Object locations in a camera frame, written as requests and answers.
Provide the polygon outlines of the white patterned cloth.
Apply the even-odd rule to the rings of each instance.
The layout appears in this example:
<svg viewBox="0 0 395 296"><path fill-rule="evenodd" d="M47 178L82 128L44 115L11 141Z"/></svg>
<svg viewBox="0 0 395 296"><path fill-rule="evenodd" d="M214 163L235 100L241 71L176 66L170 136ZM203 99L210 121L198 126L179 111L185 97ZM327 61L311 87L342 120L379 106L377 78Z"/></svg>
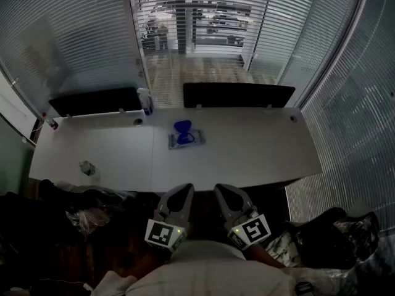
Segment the white patterned cloth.
<svg viewBox="0 0 395 296"><path fill-rule="evenodd" d="M301 256L289 231L284 231L279 237L272 240L265 249L272 258L288 268L302 266Z"/></svg>

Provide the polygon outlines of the clear plastic bag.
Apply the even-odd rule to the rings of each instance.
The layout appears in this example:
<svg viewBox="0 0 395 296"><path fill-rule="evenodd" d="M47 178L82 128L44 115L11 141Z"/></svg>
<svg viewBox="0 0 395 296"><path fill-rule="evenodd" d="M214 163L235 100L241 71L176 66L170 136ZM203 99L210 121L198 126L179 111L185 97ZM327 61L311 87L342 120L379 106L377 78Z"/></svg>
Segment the clear plastic bag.
<svg viewBox="0 0 395 296"><path fill-rule="evenodd" d="M98 208L79 210L75 213L65 212L72 225L85 237L93 233L98 227L105 226L111 216Z"/></svg>

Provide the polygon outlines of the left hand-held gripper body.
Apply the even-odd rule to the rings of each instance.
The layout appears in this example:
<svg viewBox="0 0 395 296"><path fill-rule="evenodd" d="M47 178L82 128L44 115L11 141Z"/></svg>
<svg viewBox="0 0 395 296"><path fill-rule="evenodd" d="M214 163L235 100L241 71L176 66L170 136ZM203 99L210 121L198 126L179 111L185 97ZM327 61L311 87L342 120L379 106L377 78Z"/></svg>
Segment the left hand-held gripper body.
<svg viewBox="0 0 395 296"><path fill-rule="evenodd" d="M148 219L144 240L153 247L174 252L187 237L188 218L185 210L156 209L153 218Z"/></svg>

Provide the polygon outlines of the dark square column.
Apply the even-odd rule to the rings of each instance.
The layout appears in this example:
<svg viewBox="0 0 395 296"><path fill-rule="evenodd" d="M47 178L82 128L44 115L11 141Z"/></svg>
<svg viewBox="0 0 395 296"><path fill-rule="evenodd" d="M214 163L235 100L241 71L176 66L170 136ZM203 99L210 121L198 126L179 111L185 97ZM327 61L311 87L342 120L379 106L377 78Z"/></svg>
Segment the dark square column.
<svg viewBox="0 0 395 296"><path fill-rule="evenodd" d="M186 54L186 0L175 0L178 53Z"/></svg>

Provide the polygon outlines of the blue object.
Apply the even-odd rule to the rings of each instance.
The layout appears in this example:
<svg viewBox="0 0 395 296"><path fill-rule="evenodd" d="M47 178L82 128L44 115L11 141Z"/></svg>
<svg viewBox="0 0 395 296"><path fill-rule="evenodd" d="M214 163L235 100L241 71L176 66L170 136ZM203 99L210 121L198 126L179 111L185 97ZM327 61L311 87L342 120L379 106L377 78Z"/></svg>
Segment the blue object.
<svg viewBox="0 0 395 296"><path fill-rule="evenodd" d="M177 121L173 127L179 133L187 133L192 127L192 122L190 120Z"/></svg>

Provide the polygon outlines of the short black desk partition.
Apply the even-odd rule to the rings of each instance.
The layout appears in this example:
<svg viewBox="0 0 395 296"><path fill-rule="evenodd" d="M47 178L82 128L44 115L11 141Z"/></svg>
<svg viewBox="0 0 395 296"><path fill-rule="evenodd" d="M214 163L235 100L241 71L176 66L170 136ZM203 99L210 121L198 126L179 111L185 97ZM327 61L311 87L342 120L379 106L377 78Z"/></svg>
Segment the short black desk partition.
<svg viewBox="0 0 395 296"><path fill-rule="evenodd" d="M138 93L134 87L84 92L51 99L49 104L61 116L73 117L102 113L141 110Z"/></svg>

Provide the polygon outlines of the white spray bottle blue label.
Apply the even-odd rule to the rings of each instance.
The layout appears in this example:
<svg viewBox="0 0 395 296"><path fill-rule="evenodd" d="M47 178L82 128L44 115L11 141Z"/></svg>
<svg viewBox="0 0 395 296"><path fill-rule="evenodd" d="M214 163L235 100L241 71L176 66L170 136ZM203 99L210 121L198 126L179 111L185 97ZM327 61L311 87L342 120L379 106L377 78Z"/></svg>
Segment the white spray bottle blue label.
<svg viewBox="0 0 395 296"><path fill-rule="evenodd" d="M149 90L146 88L138 88L137 93L144 113L146 115L151 115L153 113L153 103Z"/></svg>

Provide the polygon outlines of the long black desk partition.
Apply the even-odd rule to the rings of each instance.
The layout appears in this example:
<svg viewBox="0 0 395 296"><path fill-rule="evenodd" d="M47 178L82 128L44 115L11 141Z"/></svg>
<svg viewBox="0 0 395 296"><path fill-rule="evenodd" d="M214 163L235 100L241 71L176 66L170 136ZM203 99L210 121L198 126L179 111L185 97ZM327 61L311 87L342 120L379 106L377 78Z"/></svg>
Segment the long black desk partition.
<svg viewBox="0 0 395 296"><path fill-rule="evenodd" d="M256 83L185 83L183 105L185 108L252 107L283 108L296 88Z"/></svg>

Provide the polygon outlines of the grey tray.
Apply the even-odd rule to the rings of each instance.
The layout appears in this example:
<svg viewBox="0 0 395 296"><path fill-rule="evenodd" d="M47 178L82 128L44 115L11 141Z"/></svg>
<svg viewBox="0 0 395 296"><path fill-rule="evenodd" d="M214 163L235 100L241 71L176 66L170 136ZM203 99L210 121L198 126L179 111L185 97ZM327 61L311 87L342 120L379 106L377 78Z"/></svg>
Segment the grey tray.
<svg viewBox="0 0 395 296"><path fill-rule="evenodd" d="M168 135L168 149L181 149L204 145L206 139L203 130L192 129L184 133L171 133Z"/></svg>

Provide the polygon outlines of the black cloth bundle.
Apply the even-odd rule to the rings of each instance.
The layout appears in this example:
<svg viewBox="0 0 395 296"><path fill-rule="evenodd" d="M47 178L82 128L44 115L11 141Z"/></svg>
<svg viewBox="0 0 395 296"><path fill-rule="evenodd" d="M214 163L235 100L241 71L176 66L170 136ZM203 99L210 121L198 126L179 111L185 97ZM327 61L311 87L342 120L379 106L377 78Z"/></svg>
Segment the black cloth bundle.
<svg viewBox="0 0 395 296"><path fill-rule="evenodd" d="M18 253L33 253L55 245L78 245L83 235L67 217L89 208L87 195L64 191L50 180L38 185L38 199L8 192L0 196L0 236Z"/></svg>

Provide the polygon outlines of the background office desk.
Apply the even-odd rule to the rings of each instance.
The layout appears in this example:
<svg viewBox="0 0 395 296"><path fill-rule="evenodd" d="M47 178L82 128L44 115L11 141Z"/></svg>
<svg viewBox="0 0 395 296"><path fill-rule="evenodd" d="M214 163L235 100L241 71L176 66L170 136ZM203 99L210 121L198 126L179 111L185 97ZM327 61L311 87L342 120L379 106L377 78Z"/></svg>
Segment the background office desk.
<svg viewBox="0 0 395 296"><path fill-rule="evenodd" d="M191 42L197 45L242 47L252 7L220 1L195 1Z"/></svg>

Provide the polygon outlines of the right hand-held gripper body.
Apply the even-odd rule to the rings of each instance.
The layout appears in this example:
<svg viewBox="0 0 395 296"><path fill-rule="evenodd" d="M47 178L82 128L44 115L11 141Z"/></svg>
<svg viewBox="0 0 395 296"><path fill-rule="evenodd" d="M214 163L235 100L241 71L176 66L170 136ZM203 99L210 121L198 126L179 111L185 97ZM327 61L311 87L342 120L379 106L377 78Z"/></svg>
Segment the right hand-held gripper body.
<svg viewBox="0 0 395 296"><path fill-rule="evenodd" d="M265 215L256 208L243 212L236 219L227 220L224 227L228 238L242 251L263 242L272 234Z"/></svg>

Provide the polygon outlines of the white venetian blind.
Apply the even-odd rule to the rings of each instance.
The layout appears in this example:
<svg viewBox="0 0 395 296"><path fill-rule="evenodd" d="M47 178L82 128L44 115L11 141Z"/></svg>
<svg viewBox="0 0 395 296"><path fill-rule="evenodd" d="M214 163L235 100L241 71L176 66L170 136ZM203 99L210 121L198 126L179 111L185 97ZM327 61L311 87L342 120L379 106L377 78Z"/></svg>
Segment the white venetian blind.
<svg viewBox="0 0 395 296"><path fill-rule="evenodd" d="M128 0L0 0L0 67L36 115L51 99L146 86Z"/></svg>
<svg viewBox="0 0 395 296"><path fill-rule="evenodd" d="M245 68L262 83L294 88L300 104L328 65L359 0L254 0Z"/></svg>
<svg viewBox="0 0 395 296"><path fill-rule="evenodd" d="M395 0L366 0L325 82L302 109L322 172L288 186L292 221L363 200L395 231Z"/></svg>
<svg viewBox="0 0 395 296"><path fill-rule="evenodd" d="M249 26L242 47L197 45L191 42L191 13L195 1L220 1L252 7L254 0L186 0L186 54L178 53L175 0L130 0L136 22L136 34L142 50L146 76L158 107L179 107L183 103L185 83L262 83L245 68L245 45L251 34ZM168 50L145 48L146 23L150 19L168 28Z"/></svg>

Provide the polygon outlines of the large black plastic bag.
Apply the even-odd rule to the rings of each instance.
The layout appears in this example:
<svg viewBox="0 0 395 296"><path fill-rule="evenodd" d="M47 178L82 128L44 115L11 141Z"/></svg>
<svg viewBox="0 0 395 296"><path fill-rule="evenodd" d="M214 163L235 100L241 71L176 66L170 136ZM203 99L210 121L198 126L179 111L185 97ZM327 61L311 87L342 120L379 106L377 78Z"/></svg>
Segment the large black plastic bag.
<svg viewBox="0 0 395 296"><path fill-rule="evenodd" d="M333 207L305 223L288 221L286 228L308 268L351 269L378 247L379 222L374 212L351 216Z"/></svg>

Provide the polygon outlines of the person's right forearm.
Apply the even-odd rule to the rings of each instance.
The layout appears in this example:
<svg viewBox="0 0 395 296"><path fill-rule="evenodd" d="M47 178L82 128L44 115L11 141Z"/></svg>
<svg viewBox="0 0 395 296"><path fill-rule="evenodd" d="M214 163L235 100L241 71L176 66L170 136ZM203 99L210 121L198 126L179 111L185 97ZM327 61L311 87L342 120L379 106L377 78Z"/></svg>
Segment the person's right forearm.
<svg viewBox="0 0 395 296"><path fill-rule="evenodd" d="M274 268L286 268L284 264L271 257L260 244L249 246L243 251L243 255L247 260L257 261Z"/></svg>

